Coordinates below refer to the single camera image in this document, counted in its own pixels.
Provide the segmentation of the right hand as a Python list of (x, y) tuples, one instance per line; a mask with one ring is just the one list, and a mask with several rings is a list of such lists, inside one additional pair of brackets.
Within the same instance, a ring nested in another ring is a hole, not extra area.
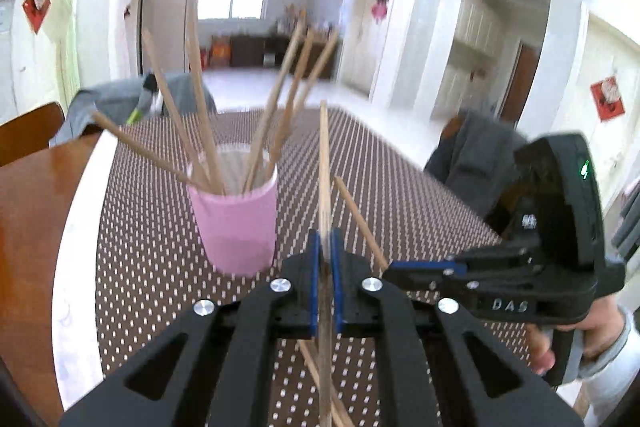
[[(582, 357), (591, 362), (599, 358), (622, 335), (625, 328), (625, 314), (618, 307), (616, 296), (609, 295), (597, 299), (588, 315), (579, 323), (559, 325), (560, 332), (577, 329), (584, 333), (584, 354)], [(555, 355), (551, 350), (551, 340), (536, 325), (526, 326), (526, 339), (530, 352), (530, 366), (542, 375), (555, 365)]]

